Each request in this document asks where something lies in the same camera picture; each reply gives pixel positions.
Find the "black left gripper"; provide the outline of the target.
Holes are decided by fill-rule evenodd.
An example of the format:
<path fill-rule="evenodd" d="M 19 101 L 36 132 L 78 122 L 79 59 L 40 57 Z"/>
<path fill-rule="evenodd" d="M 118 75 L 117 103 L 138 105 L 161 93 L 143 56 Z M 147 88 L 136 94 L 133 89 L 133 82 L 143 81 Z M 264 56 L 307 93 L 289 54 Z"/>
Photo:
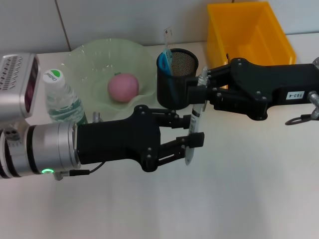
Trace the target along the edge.
<path fill-rule="evenodd" d="M 160 127 L 189 129 L 191 115 L 175 110 L 136 106 L 126 119 L 78 126 L 77 155 L 81 164 L 132 159 L 145 172 L 158 168 Z"/>

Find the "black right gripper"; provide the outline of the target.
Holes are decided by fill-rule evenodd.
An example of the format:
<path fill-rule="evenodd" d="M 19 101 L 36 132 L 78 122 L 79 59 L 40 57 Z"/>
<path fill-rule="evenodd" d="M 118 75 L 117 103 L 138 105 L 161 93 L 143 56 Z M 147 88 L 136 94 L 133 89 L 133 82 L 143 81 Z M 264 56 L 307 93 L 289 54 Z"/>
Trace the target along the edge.
<path fill-rule="evenodd" d="M 241 95 L 223 88 L 237 86 L 252 102 L 248 117 L 265 120 L 270 107 L 309 102 L 307 94 L 319 91 L 319 69 L 314 64 L 260 66 L 244 58 L 186 79 L 189 104 L 209 102 L 217 111 L 241 112 Z"/>

